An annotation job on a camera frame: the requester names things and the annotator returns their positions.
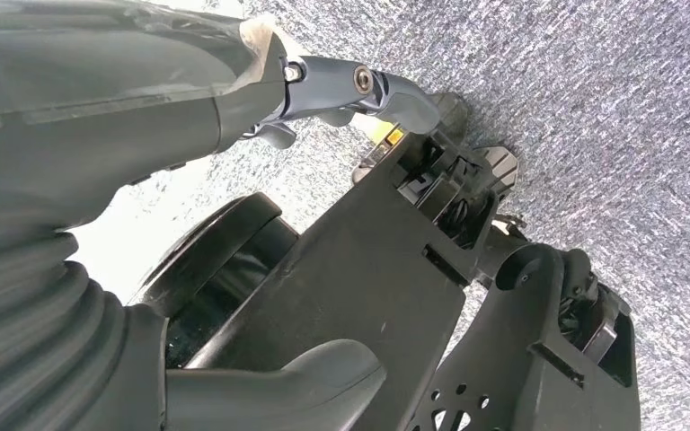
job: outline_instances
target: screw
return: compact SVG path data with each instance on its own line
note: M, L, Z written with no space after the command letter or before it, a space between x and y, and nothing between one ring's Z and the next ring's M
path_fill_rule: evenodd
M371 71L366 66L356 67L353 74L353 82L356 85L356 91L361 94L369 94L374 89L374 81L371 79Z
M284 80L288 83L299 81L303 78L303 69L295 63L290 63L289 66L284 67Z

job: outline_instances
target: speckled carpet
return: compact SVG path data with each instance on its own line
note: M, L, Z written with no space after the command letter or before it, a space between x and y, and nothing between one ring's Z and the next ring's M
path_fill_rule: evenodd
M690 431L690 1L247 0L239 9L277 15L315 54L464 94L470 145L503 143L523 163L503 209L522 215L536 241L585 249L632 305L643 429ZM300 139L285 152L246 142L123 189L80 230L78 258L125 298L175 238L232 197L263 190L305 229L347 191L368 143L314 121L293 128ZM113 250L112 226L127 232ZM466 322L481 298L470 290Z

